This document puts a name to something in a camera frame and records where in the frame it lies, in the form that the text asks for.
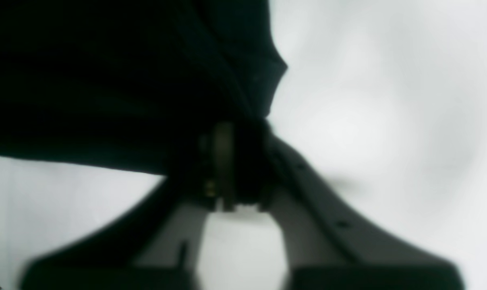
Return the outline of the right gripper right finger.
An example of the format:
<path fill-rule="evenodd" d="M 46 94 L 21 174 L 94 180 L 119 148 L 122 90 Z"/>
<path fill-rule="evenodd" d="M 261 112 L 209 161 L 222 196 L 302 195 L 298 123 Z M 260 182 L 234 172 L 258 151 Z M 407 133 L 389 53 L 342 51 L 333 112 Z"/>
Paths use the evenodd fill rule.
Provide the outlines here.
<path fill-rule="evenodd" d="M 388 233 L 339 198 L 291 146 L 264 146 L 278 183 L 262 207 L 284 237 L 288 290 L 463 290 L 446 259 Z"/>

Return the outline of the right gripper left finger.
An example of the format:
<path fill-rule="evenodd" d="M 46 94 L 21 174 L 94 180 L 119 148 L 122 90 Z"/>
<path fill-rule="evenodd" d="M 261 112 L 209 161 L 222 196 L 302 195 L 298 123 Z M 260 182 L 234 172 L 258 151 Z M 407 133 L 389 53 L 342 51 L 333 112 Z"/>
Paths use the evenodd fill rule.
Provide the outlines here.
<path fill-rule="evenodd" d="M 235 209 L 235 135 L 233 123 L 217 123 L 200 139 L 200 160 L 176 163 L 129 213 L 37 259 L 22 290 L 192 290 L 207 216 Z"/>

